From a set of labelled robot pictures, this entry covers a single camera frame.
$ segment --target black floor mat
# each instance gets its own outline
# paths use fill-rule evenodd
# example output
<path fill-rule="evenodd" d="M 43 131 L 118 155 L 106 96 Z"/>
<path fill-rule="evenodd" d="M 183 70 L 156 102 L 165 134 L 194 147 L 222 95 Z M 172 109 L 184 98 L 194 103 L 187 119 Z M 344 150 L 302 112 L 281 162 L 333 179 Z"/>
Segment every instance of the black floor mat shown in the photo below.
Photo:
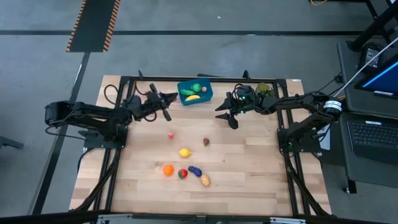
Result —
<path fill-rule="evenodd" d="M 84 0 L 67 52 L 106 52 L 111 44 L 120 0 Z"/>

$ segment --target purple eggplant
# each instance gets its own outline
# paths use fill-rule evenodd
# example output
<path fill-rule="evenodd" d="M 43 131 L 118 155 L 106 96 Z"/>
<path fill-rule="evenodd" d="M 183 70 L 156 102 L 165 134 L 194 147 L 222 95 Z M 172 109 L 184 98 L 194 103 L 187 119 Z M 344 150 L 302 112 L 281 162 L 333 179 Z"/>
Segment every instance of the purple eggplant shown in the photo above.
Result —
<path fill-rule="evenodd" d="M 188 167 L 188 170 L 189 170 L 190 172 L 193 172 L 193 174 L 195 174 L 195 176 L 197 176 L 197 177 L 200 177 L 200 176 L 201 176 L 201 170 L 200 170 L 199 168 L 190 166 L 190 167 Z"/>

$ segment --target teal bowl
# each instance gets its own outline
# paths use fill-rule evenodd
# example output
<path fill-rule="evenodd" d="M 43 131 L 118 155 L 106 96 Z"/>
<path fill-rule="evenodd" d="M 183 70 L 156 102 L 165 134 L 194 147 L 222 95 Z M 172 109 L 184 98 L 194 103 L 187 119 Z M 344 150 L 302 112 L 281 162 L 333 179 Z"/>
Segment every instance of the teal bowl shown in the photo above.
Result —
<path fill-rule="evenodd" d="M 198 92 L 196 95 L 200 96 L 200 99 L 185 101 L 188 96 L 182 95 L 180 90 L 191 90 L 191 86 L 193 84 L 200 84 L 202 87 L 205 86 L 207 88 L 206 92 Z M 211 89 L 210 80 L 208 78 L 197 78 L 194 80 L 189 80 L 185 82 L 180 82 L 177 84 L 178 94 L 180 95 L 181 103 L 185 106 L 191 105 L 194 103 L 202 103 L 211 100 L 213 97 L 213 90 Z"/>

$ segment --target laptop keyboard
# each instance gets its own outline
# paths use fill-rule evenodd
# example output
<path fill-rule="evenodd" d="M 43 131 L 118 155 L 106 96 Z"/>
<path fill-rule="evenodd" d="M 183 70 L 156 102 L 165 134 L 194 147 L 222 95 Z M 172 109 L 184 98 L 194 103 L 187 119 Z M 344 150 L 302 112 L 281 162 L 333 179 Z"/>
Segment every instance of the laptop keyboard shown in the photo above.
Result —
<path fill-rule="evenodd" d="M 353 145 L 398 149 L 397 125 L 348 121 L 348 127 Z"/>

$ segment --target potato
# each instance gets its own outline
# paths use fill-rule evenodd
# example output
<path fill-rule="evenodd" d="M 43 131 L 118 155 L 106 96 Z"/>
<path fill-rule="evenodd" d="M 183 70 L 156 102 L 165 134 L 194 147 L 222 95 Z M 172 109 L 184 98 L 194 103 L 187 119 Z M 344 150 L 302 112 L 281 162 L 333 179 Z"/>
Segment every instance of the potato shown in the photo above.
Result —
<path fill-rule="evenodd" d="M 201 182 L 205 187 L 210 186 L 210 178 L 209 178 L 207 175 L 205 175 L 205 174 L 203 174 L 203 175 L 200 177 L 200 182 Z"/>

